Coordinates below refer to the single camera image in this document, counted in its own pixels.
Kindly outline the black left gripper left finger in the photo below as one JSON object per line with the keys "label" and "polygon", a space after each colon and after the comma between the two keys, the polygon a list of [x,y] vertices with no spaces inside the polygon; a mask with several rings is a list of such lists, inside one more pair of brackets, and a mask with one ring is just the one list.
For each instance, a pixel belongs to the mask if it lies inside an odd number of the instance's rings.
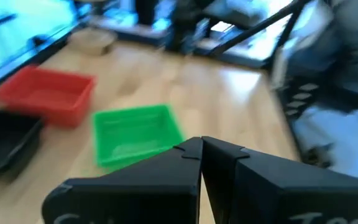
{"label": "black left gripper left finger", "polygon": [[67,179],[42,204],[44,223],[196,224],[203,140],[188,139],[101,177]]}

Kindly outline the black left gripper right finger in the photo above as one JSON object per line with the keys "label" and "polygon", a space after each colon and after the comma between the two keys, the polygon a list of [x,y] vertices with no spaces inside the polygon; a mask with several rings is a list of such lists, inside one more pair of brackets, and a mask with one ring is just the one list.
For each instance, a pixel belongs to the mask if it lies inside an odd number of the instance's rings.
{"label": "black left gripper right finger", "polygon": [[216,223],[358,223],[358,178],[209,136],[202,140]]}

